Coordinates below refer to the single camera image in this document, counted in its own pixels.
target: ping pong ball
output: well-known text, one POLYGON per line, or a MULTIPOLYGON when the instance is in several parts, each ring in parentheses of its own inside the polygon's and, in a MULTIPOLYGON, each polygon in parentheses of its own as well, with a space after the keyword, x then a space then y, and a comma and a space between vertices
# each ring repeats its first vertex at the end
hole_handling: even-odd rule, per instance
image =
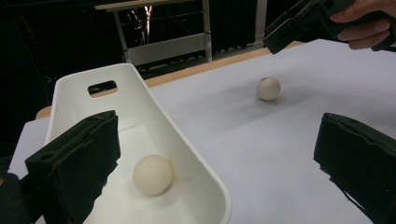
POLYGON ((159 194, 166 190, 172 178, 170 163, 159 155, 148 155, 134 167, 134 184, 147 195, 159 194))
POLYGON ((280 83, 274 77, 265 77, 257 86, 257 93, 264 101, 272 101, 280 94, 280 83))

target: handle hole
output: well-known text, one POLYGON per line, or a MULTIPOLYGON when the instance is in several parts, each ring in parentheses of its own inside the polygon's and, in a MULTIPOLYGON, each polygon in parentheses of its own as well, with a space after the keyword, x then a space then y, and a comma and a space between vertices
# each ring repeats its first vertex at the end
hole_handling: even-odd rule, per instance
POLYGON ((88 93, 92 98, 102 97, 104 95, 117 92, 117 90, 117 84, 113 80, 88 87, 88 93))

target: white plastic tray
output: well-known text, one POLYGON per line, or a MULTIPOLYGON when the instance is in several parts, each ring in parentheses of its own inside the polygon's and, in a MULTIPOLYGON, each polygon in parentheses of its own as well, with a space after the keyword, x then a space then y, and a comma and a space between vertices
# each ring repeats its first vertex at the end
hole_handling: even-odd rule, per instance
POLYGON ((59 79, 46 144, 80 120, 102 111, 119 116, 121 157, 85 223, 228 223, 227 189, 153 98, 131 64, 121 63, 59 79), (92 98, 88 88, 114 81, 117 91, 92 98), (174 169, 164 194, 147 196, 133 182, 134 165, 148 154, 174 169))

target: finger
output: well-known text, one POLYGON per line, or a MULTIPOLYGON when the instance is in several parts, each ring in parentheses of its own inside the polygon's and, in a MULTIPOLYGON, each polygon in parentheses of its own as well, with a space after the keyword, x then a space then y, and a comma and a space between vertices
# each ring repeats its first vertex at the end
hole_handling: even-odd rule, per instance
POLYGON ((343 11, 331 16, 331 20, 335 22, 355 21, 360 17, 373 12, 379 11, 384 7, 384 0, 355 0, 352 5, 343 11))
POLYGON ((348 45, 351 49, 368 49, 381 43, 388 36, 389 36, 389 31, 384 31, 379 34, 369 36, 363 39, 350 41, 348 45))
POLYGON ((363 24, 348 26, 337 37, 342 41, 363 39, 387 31, 390 26, 391 21, 387 19, 369 21, 363 24))

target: hand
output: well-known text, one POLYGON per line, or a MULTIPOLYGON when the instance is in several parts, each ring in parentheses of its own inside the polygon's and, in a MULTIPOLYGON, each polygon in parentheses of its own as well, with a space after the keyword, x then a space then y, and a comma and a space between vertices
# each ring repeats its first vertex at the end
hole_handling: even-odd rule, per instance
POLYGON ((368 49, 386 39, 389 28, 396 30, 396 0, 355 0, 345 10, 334 14, 330 19, 334 22, 347 23, 373 12, 383 11, 388 14, 385 19, 368 21, 359 25, 347 26, 337 37, 349 43, 351 49, 368 49))

